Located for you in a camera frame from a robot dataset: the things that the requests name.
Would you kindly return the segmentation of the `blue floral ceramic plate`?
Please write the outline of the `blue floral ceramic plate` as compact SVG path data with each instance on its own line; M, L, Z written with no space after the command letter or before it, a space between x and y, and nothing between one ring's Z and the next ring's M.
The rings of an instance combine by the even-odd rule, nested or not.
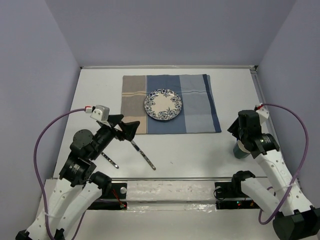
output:
M144 100L144 110L154 120L169 121L183 108L182 98L173 90L161 88L150 92Z

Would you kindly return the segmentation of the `steel table knife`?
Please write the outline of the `steel table knife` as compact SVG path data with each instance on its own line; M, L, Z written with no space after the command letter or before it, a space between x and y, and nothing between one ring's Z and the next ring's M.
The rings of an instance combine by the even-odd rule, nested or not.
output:
M150 161L147 155L141 150L141 148L132 140L131 145L135 148L135 150L144 158L144 160L148 163L148 165L155 171L155 165Z

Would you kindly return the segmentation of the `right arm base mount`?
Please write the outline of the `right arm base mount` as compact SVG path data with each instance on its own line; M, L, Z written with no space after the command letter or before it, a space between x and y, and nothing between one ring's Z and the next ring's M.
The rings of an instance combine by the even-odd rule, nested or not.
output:
M259 209L259 206L242 192L241 183L256 176L246 170L236 172L230 181L218 181L214 183L213 196L216 199L217 210L249 210Z

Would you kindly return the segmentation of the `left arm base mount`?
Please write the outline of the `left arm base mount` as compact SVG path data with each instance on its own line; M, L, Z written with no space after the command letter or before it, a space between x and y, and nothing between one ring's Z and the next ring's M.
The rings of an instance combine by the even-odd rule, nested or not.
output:
M110 191L103 193L100 198L88 207L88 210L127 210L127 188L128 183L126 181L113 181Z

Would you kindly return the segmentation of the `blue beige checked cloth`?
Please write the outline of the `blue beige checked cloth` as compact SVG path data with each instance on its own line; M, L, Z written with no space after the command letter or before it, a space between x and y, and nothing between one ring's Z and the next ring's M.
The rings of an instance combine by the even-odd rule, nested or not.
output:
M155 90L169 89L182 100L181 112L171 120L150 117L144 102ZM124 122L139 121L138 135L220 133L221 126L208 74L125 75L121 114Z

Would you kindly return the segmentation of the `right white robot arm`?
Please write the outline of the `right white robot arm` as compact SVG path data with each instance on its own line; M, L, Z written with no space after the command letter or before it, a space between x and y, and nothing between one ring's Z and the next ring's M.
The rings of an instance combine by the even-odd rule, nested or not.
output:
M229 189L235 196L250 197L269 215L261 225L272 223L280 240L301 240L320 230L320 210L303 194L297 177L291 175L276 139L263 133L261 124L269 118L262 106L241 110L228 132L236 139L235 149L250 154L268 178L273 192L264 188L250 171L232 176Z

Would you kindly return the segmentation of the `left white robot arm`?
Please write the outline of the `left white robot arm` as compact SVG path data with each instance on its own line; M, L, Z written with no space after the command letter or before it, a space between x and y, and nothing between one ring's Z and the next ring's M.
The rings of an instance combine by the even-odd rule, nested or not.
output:
M17 240L63 240L92 203L110 194L112 179L96 171L93 161L113 139L133 141L140 122L123 122L123 117L92 112L91 118L100 128L96 133L81 129L74 134L52 194L47 197L41 190L43 209L27 229L17 233Z

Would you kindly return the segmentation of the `dark green mug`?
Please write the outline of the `dark green mug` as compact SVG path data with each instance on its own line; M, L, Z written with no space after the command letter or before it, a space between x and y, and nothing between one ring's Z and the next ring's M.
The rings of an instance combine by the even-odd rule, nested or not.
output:
M233 147L233 155L237 159L244 159L250 155L250 152L248 152L241 141L237 141Z

